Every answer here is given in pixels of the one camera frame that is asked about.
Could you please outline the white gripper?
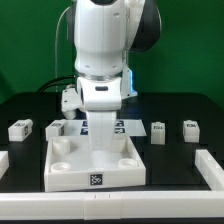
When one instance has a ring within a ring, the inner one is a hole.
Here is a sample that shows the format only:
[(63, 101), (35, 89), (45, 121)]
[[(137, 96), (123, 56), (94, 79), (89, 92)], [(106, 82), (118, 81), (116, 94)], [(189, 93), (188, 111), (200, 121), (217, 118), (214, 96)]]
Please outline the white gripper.
[(111, 148), (116, 122), (115, 111), (87, 111), (90, 148), (107, 150)]

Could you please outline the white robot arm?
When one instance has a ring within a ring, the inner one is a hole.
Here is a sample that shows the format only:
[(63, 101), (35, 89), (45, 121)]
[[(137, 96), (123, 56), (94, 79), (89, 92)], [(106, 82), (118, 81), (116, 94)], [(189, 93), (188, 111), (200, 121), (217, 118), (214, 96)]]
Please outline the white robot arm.
[(156, 0), (72, 0), (69, 11), (90, 148), (109, 149), (122, 105), (127, 53), (146, 51), (158, 41), (159, 9)]

